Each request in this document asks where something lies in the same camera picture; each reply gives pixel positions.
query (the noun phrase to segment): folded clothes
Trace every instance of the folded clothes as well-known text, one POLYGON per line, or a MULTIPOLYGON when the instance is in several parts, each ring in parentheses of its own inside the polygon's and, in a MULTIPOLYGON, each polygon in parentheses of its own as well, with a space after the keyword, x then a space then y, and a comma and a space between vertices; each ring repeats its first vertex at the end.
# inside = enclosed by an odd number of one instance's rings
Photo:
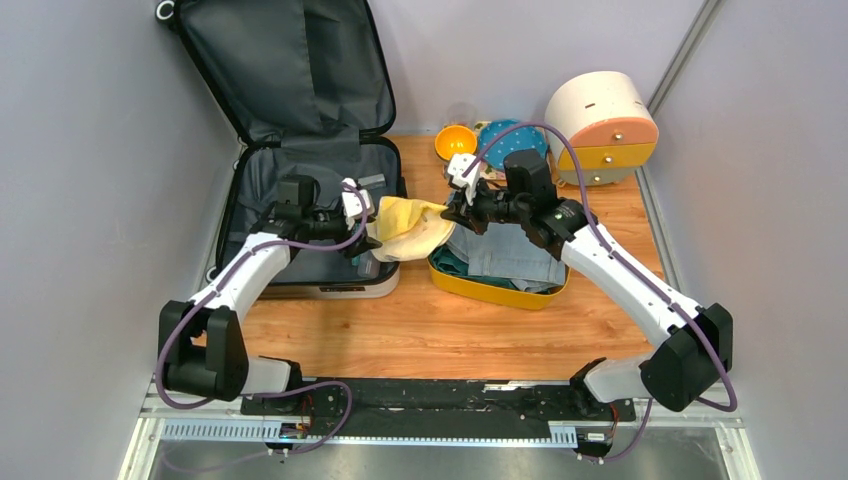
POLYGON ((515 285, 507 278, 479 277, 468 275, 468 264, 457 258, 446 246, 437 248, 430 256, 433 267, 452 277, 462 278, 477 283, 485 283, 500 288, 516 290, 515 285))
POLYGON ((519 225, 492 223, 483 235, 457 228, 447 247, 468 264, 472 277, 509 279, 517 289, 534 293, 565 284, 565 264, 530 243, 519 225))

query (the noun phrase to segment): metal floor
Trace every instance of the metal floor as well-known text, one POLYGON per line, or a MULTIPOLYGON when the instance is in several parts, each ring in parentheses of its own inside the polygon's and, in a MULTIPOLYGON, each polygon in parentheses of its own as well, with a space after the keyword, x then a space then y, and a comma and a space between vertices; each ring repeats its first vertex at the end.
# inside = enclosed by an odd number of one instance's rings
MULTIPOLYGON (((620 428, 613 452, 624 448, 632 429, 620 428)), ((282 456, 261 457, 224 470, 192 475, 164 467, 158 458, 182 468, 219 465, 261 452, 262 444, 235 442, 162 442, 150 478, 176 479, 728 479, 715 430, 711 428, 649 429, 638 448, 606 465, 579 462, 571 451, 547 448, 418 447, 325 445, 280 464, 282 456)))

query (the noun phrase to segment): suitcase lid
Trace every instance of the suitcase lid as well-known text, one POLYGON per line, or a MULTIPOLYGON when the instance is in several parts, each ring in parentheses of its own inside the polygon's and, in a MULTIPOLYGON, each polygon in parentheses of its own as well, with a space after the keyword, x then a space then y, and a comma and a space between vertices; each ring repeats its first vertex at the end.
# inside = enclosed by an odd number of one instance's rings
POLYGON ((177 0, 173 25, 241 140, 385 133, 395 100, 366 0, 177 0))

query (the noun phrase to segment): yellow drawer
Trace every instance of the yellow drawer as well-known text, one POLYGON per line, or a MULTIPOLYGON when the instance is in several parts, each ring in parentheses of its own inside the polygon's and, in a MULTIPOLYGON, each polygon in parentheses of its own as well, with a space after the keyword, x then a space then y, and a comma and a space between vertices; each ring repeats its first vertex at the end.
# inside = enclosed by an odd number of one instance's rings
MULTIPOLYGON (((634 145, 608 145, 603 147, 576 147, 577 159, 583 170, 599 168, 628 168, 642 166, 654 152, 656 143, 638 143, 634 145)), ((574 171, 574 163, 563 149, 557 168, 574 171)))

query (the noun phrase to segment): orange bowl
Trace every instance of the orange bowl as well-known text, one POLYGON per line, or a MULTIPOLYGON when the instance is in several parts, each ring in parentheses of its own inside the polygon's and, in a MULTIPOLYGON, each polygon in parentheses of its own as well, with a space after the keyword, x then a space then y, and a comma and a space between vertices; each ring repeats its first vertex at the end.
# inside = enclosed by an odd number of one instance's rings
POLYGON ((463 125, 448 125, 436 135, 436 155, 450 160, 457 153, 477 151, 477 135, 463 125))

